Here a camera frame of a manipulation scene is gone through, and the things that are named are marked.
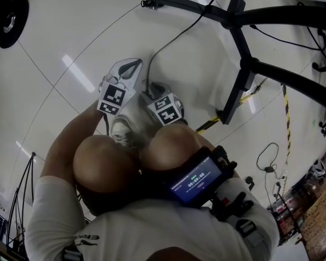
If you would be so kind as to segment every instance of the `screen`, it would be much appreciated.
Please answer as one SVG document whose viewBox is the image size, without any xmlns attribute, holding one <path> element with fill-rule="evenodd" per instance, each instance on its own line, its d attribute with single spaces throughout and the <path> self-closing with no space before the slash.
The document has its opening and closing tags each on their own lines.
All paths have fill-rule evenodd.
<svg viewBox="0 0 326 261">
<path fill-rule="evenodd" d="M 210 157 L 207 157 L 188 175 L 171 187 L 171 190 L 187 203 L 220 175 L 221 171 L 214 161 Z"/>
</svg>

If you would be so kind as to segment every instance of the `knee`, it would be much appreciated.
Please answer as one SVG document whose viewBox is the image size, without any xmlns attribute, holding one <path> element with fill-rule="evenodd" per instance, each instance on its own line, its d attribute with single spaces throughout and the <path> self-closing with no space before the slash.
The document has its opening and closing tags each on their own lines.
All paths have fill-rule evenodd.
<svg viewBox="0 0 326 261">
<path fill-rule="evenodd" d="M 76 182 L 96 192 L 116 192 L 137 173 L 132 159 L 108 136 L 93 135 L 77 148 L 73 160 Z"/>
<path fill-rule="evenodd" d="M 201 147 L 197 134 L 188 126 L 164 126 L 143 150 L 141 163 L 152 170 L 173 169 L 181 166 Z"/>
</svg>

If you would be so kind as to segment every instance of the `white floor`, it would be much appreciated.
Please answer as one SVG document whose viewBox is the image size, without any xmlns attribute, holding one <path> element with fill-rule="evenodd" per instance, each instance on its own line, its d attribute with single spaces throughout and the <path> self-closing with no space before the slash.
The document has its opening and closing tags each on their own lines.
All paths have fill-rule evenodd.
<svg viewBox="0 0 326 261">
<path fill-rule="evenodd" d="M 209 0 L 193 0 L 206 4 Z M 226 8 L 229 0 L 217 0 Z M 246 10 L 294 5 L 295 0 L 245 0 Z M 98 84 L 112 65 L 125 58 L 141 58 L 144 69 L 136 84 L 143 90 L 150 56 L 196 18 L 196 14 L 170 7 L 157 11 L 140 7 L 141 0 L 29 0 L 26 27 L 9 49 L 0 49 L 0 201 L 8 209 L 14 190 L 32 151 L 37 181 L 43 160 L 63 127 L 98 97 Z M 306 28 L 263 25 L 260 29 L 278 38 L 314 46 Z M 318 52 L 270 39 L 244 27 L 252 55 L 261 61 L 325 83 L 326 74 L 313 72 Z M 152 80 L 171 85 L 183 101 L 186 119 L 196 129 L 222 108 L 239 70 L 240 56 L 230 33 L 220 24 L 203 18 L 192 30 L 162 51 L 154 60 Z M 261 76 L 256 76 L 260 83 Z M 312 162 L 326 150 L 326 138 L 318 123 L 324 109 L 288 88 L 291 117 L 291 154 L 287 154 L 284 98 L 279 83 L 265 82 L 262 90 L 240 106 L 231 123 L 218 123 L 205 136 L 222 145 L 229 158 L 238 162 L 243 178 L 252 176 L 254 195 L 264 205 L 268 199 L 264 173 L 256 167 L 258 154 L 270 143 L 279 144 L 278 175 L 287 170 L 286 189 L 303 176 Z M 137 97 L 124 112 L 143 126 Z M 103 122 L 98 131 L 105 133 Z M 269 165 L 273 151 L 261 159 Z M 277 180 L 267 175 L 273 199 Z M 27 203 L 31 204 L 28 192 Z"/>
</svg>

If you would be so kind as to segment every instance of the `white sneaker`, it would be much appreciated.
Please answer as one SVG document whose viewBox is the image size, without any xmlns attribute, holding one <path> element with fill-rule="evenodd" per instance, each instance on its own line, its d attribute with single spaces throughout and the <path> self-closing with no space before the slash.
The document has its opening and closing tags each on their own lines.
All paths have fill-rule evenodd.
<svg viewBox="0 0 326 261">
<path fill-rule="evenodd" d="M 124 147 L 133 147 L 133 123 L 124 115 L 116 116 L 112 121 L 111 137 Z"/>
</svg>

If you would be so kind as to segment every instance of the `person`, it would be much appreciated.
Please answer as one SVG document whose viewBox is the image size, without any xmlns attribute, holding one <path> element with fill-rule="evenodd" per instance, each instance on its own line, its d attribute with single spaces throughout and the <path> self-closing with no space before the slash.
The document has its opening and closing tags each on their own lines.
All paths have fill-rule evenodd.
<svg viewBox="0 0 326 261">
<path fill-rule="evenodd" d="M 227 222 L 206 208 L 162 198 L 145 171 L 172 171 L 202 146 L 213 145 L 187 125 L 158 130 L 139 153 L 133 125 L 125 116 L 112 122 L 111 137 L 93 135 L 102 113 L 97 102 L 73 119 L 49 149 L 36 185 L 26 232 L 30 260 L 269 260 L 278 228 L 248 187 L 233 177 L 217 189 L 232 202 L 244 191 L 253 207 L 242 218 L 256 227 L 263 247 L 249 246 Z M 77 190 L 97 216 L 85 222 Z"/>
</svg>

